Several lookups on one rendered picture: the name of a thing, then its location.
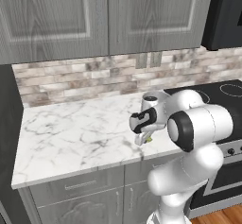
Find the grey wood wall cupboard door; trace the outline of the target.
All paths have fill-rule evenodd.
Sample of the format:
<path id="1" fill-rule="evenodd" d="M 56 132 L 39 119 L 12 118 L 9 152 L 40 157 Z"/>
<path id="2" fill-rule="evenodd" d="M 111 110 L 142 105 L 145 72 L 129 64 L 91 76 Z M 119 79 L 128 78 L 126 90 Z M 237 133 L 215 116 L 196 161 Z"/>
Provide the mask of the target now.
<path id="1" fill-rule="evenodd" d="M 107 54 L 107 0 L 0 0 L 0 64 Z"/>
<path id="2" fill-rule="evenodd" d="M 201 45 L 211 0 L 109 0 L 113 55 Z"/>

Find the narrow grey drawer front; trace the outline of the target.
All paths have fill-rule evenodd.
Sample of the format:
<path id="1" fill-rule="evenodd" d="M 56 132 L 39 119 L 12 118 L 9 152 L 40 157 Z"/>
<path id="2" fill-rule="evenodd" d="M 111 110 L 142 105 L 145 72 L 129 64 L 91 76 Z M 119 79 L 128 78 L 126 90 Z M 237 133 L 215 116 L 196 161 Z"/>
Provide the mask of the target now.
<path id="1" fill-rule="evenodd" d="M 182 153 L 174 153 L 158 158 L 143 160 L 125 166 L 125 184 L 133 184 L 139 181 L 145 181 L 150 170 L 166 164 L 169 161 L 182 156 Z"/>

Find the grey base cupboard door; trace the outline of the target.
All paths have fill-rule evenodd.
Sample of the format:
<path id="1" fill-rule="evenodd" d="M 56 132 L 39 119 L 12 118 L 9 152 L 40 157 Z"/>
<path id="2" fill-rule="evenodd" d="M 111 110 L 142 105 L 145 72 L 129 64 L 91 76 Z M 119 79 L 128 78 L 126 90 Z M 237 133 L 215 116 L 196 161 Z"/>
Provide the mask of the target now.
<path id="1" fill-rule="evenodd" d="M 130 188 L 133 188 L 133 207 L 129 212 Z M 147 181 L 140 181 L 125 186 L 123 224 L 146 224 L 148 217 L 158 207 L 160 198 L 154 196 L 147 186 Z"/>
<path id="2" fill-rule="evenodd" d="M 116 194 L 120 194 L 120 214 L 116 216 Z M 38 209 L 42 224 L 122 224 L 123 188 L 73 198 Z"/>

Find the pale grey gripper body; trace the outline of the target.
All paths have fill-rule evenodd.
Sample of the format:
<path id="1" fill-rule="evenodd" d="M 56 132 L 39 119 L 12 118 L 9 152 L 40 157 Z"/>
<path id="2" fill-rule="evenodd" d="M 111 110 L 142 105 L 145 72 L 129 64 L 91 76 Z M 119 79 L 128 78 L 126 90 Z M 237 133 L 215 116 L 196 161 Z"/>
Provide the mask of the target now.
<path id="1" fill-rule="evenodd" d="M 134 143 L 137 145 L 137 146 L 141 146 L 142 144 L 146 144 L 148 142 L 146 142 L 146 138 L 148 135 L 151 135 L 151 132 L 148 131 L 148 132 L 142 132 L 142 133 L 139 133 L 135 136 L 135 141 Z"/>

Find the black glass hob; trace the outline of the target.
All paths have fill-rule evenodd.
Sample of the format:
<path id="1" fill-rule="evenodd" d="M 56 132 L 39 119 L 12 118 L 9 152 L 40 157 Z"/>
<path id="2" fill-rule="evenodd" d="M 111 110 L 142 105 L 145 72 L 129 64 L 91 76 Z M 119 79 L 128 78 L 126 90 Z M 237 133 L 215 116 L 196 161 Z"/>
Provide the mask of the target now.
<path id="1" fill-rule="evenodd" d="M 173 95 L 182 90 L 194 90 L 200 94 L 206 104 L 217 104 L 227 108 L 233 117 L 233 133 L 230 137 L 217 141 L 218 145 L 242 139 L 242 81 L 239 79 L 208 84 L 164 89 Z"/>

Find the steel oven with black door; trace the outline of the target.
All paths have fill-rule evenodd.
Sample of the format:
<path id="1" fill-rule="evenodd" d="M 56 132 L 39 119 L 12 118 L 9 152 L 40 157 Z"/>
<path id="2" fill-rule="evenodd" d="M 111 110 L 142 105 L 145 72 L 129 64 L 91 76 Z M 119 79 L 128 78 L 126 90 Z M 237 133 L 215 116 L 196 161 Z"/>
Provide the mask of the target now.
<path id="1" fill-rule="evenodd" d="M 218 145 L 224 163 L 218 172 L 187 200 L 185 215 L 195 218 L 242 203 L 242 140 Z M 230 155 L 228 149 L 235 153 Z"/>

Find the black range hood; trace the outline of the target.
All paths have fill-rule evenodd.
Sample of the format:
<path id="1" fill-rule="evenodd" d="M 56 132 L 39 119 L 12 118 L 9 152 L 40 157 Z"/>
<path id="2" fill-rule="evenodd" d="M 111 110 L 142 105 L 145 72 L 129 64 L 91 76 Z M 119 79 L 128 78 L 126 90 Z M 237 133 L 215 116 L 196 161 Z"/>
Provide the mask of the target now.
<path id="1" fill-rule="evenodd" d="M 211 0 L 201 45 L 210 51 L 242 47 L 242 0 Z"/>

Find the dark grey fridge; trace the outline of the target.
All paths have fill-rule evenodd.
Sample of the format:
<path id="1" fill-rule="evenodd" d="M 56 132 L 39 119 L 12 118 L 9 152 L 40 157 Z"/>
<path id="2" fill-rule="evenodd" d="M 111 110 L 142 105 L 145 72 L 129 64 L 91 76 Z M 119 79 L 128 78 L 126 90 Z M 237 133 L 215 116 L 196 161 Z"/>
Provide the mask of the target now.
<path id="1" fill-rule="evenodd" d="M 10 65 L 0 66 L 0 201 L 11 224 L 30 224 L 17 190 L 11 188 L 23 103 Z"/>

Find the wide grey drawer front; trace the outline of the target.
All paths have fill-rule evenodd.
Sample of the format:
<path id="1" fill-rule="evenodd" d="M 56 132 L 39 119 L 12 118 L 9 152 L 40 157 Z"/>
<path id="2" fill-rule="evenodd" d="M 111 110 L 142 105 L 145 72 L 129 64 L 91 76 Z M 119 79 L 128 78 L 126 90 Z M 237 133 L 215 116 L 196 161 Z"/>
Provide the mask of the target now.
<path id="1" fill-rule="evenodd" d="M 82 197 L 99 191 L 122 187 L 124 167 L 117 166 L 71 178 L 30 186 L 38 207 L 54 204 L 70 198 Z"/>

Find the grey wall socket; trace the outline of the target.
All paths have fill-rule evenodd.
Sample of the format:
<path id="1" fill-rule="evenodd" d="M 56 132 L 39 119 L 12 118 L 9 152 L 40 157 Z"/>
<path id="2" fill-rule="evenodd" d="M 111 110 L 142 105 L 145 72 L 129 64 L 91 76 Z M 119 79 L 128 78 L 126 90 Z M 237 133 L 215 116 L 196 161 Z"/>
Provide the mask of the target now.
<path id="1" fill-rule="evenodd" d="M 160 67 L 162 62 L 161 52 L 152 52 L 150 56 L 150 67 Z"/>
<path id="2" fill-rule="evenodd" d="M 142 69 L 147 67 L 147 53 L 140 53 L 136 55 L 136 69 Z"/>

